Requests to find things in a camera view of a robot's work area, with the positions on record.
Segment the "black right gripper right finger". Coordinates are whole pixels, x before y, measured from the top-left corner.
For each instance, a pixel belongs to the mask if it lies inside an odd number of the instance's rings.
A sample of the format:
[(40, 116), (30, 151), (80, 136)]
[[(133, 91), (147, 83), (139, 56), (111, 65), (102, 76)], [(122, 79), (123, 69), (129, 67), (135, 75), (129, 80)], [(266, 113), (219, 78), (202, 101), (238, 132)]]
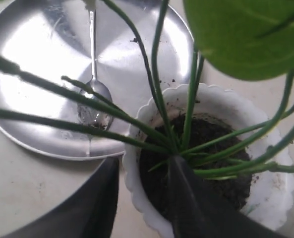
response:
[(168, 189), (176, 238), (282, 237), (233, 208), (181, 156), (169, 158)]

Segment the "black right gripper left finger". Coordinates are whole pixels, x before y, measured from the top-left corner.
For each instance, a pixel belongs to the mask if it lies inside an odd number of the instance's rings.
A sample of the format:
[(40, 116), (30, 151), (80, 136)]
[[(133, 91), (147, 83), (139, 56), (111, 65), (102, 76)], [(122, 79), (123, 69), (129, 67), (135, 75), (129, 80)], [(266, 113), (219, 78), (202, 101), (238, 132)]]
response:
[(59, 206), (8, 238), (109, 238), (118, 207), (119, 160), (106, 158)]

